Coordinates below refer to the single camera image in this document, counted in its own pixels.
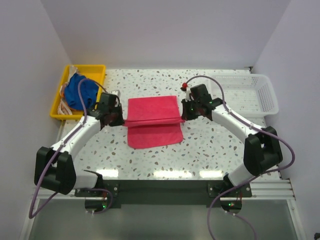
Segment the white orange patterned towel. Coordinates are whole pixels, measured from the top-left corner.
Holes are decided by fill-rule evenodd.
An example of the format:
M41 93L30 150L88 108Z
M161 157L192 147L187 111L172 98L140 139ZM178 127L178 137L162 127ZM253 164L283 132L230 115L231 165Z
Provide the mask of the white orange patterned towel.
M60 102L57 113L61 115L72 115L78 108L82 110L78 85L80 82L79 70L75 65L69 66L67 81L59 88Z

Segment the blue towel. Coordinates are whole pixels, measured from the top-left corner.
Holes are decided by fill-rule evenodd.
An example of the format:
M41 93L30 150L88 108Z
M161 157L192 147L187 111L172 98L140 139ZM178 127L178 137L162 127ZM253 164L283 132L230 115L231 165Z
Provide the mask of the blue towel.
M83 106L80 100L78 86L81 80L86 79L84 75L74 73L64 89L64 98L69 108L75 111L82 111ZM85 80L80 85L82 101L86 109L93 106L97 100L99 86L91 80Z

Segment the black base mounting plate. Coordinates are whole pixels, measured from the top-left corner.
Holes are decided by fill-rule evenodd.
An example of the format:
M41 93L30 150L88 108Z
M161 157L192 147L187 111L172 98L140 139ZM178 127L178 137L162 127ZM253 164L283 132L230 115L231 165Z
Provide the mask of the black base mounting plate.
M77 189L87 210L123 205L202 205L208 207L224 190L222 180L104 180L101 190Z

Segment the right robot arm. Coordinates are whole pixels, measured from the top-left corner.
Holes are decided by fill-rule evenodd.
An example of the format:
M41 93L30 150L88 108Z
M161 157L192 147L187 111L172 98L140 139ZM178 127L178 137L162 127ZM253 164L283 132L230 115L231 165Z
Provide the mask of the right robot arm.
M185 92L181 101L183 120L205 117L222 125L244 144L243 162L223 177L221 188L227 196L235 196L241 190L240 184L282 162L282 150L273 127L254 124L232 111L223 98L213 99L205 84L189 87L183 83L181 90Z

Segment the aluminium extrusion rail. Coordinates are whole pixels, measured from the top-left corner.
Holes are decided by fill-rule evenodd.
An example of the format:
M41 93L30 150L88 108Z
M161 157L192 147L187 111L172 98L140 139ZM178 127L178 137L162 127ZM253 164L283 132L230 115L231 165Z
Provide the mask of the aluminium extrusion rail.
M250 190L253 200L295 200L296 196L293 191L290 180L254 180L250 183ZM58 193L55 198L70 200L75 198L77 190L72 190L67 195ZM53 194L47 189L40 189L36 199L45 200Z

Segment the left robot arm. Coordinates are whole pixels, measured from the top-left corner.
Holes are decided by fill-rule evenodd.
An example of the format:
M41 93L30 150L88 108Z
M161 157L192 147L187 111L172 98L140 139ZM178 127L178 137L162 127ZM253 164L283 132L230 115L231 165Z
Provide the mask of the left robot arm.
M82 170L76 163L76 157L104 127L117 127L124 123L120 92L101 93L99 102L87 110L87 114L64 138L37 151L34 184L63 195L78 189L86 189L95 197L101 195L104 190L102 175Z

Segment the pink microfiber towel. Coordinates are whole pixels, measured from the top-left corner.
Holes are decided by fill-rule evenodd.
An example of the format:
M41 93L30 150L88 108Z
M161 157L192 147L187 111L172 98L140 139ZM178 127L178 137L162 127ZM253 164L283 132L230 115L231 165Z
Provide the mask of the pink microfiber towel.
M174 95L128 99L127 144L134 149L148 149L183 141L178 99Z

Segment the white perforated plastic basket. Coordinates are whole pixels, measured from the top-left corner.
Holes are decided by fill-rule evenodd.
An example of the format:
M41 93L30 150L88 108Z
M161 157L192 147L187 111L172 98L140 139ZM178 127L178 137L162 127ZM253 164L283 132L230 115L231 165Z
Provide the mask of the white perforated plastic basket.
M270 79L262 74L213 75L221 85L227 105L245 118L263 118L279 112Z

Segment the yellow plastic bin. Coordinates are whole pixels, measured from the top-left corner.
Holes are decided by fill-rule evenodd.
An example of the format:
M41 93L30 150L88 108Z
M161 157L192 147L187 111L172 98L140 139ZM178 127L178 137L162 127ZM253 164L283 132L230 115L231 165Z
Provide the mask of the yellow plastic bin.
M56 91L53 104L51 106L50 110L50 116L57 120L79 120L83 114L84 111L80 110L74 110L71 109L71 114L62 114L59 113L58 109L61 105L61 95L60 95L60 89L61 87L68 81L69 79L69 73L70 73L70 67L72 65L66 65L64 67L64 70L62 72L62 77L59 81L59 86ZM103 85L105 81L105 74L106 74L106 66L102 64L76 64L74 67L77 68L78 73L80 75L84 75L85 77L94 80L95 82Z

